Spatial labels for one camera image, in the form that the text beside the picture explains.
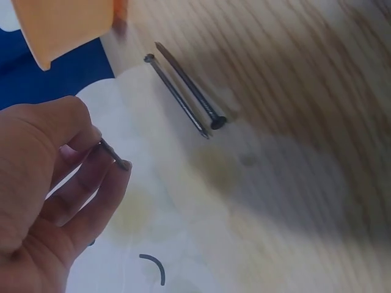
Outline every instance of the knuckle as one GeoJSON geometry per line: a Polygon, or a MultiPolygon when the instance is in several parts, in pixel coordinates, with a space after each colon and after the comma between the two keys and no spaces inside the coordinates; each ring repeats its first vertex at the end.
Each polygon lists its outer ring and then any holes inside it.
{"type": "Polygon", "coordinates": [[[18,104],[6,109],[6,114],[15,118],[33,118],[37,115],[36,105],[18,104]]]}

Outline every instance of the wood grain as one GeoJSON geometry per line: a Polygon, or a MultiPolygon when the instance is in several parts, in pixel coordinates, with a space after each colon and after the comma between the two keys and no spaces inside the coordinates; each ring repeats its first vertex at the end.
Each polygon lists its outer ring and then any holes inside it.
{"type": "Polygon", "coordinates": [[[391,292],[391,3],[117,5],[104,48],[224,292],[391,292]],[[210,142],[142,65],[154,41],[228,116],[210,142]]]}

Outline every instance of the fingernail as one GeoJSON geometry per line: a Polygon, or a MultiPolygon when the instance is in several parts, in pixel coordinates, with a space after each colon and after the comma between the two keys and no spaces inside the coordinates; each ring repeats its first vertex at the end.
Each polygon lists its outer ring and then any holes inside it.
{"type": "Polygon", "coordinates": [[[122,160],[122,162],[123,162],[123,169],[124,169],[125,171],[128,172],[128,171],[132,170],[133,165],[132,165],[131,162],[126,161],[126,160],[122,160]]]}
{"type": "Polygon", "coordinates": [[[98,137],[102,137],[102,132],[95,125],[93,125],[92,128],[98,137]]]}

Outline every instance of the stain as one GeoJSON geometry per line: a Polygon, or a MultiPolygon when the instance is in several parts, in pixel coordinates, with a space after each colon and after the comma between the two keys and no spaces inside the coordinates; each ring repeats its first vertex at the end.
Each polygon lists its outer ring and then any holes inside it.
{"type": "Polygon", "coordinates": [[[170,293],[201,293],[201,290],[187,279],[176,277],[167,283],[166,292],[170,293]]]}
{"type": "Polygon", "coordinates": [[[239,182],[238,164],[221,147],[203,146],[189,156],[189,165],[198,171],[205,181],[223,196],[239,182]]]}
{"type": "Polygon", "coordinates": [[[154,205],[151,195],[141,186],[132,184],[108,225],[108,232],[119,243],[142,240],[143,232],[153,220],[154,205]]]}
{"type": "Polygon", "coordinates": [[[245,167],[253,167],[258,163],[258,158],[254,154],[243,154],[239,157],[239,161],[245,167]]]}

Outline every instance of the nail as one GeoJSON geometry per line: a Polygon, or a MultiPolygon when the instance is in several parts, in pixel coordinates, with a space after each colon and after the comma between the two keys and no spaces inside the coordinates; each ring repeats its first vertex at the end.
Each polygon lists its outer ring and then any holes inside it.
{"type": "Polygon", "coordinates": [[[98,137],[102,137],[102,132],[95,125],[92,125],[93,131],[98,137]]]}
{"type": "Polygon", "coordinates": [[[120,156],[114,151],[114,149],[105,141],[104,139],[101,139],[99,144],[110,154],[110,156],[115,160],[115,163],[125,171],[129,171],[130,166],[126,165],[123,159],[120,158],[120,156]]]}
{"type": "Polygon", "coordinates": [[[181,106],[181,108],[184,110],[186,115],[190,118],[191,122],[197,128],[199,133],[206,139],[209,139],[208,132],[203,127],[202,123],[197,119],[197,117],[194,115],[190,107],[186,104],[184,99],[181,97],[181,95],[178,93],[174,85],[170,82],[168,77],[164,74],[163,70],[160,68],[158,63],[156,62],[155,56],[153,54],[148,54],[144,58],[145,63],[149,63],[153,69],[156,71],[160,79],[163,81],[164,85],[168,88],[170,93],[174,96],[174,98],[177,100],[178,104],[181,106]]]}
{"type": "Polygon", "coordinates": [[[226,124],[227,118],[217,114],[215,109],[213,109],[213,107],[208,102],[208,100],[206,100],[206,98],[204,97],[202,92],[193,83],[193,81],[190,79],[190,77],[183,70],[182,66],[174,58],[174,56],[171,55],[171,53],[166,49],[166,47],[164,47],[159,42],[155,42],[155,45],[156,45],[156,48],[159,50],[159,52],[163,55],[163,57],[166,58],[166,60],[170,63],[170,65],[174,68],[174,70],[182,78],[183,82],[187,85],[187,87],[190,89],[192,94],[198,100],[198,102],[200,103],[202,108],[205,110],[205,112],[211,118],[212,123],[210,124],[210,128],[213,130],[218,130],[218,129],[222,128],[226,124]]]}
{"type": "Polygon", "coordinates": [[[124,171],[130,171],[130,170],[132,170],[132,168],[133,168],[133,164],[131,163],[131,162],[129,162],[129,161],[126,161],[126,160],[121,160],[122,161],[122,164],[120,165],[120,164],[118,164],[118,166],[122,169],[122,170],[124,170],[124,171]]]}

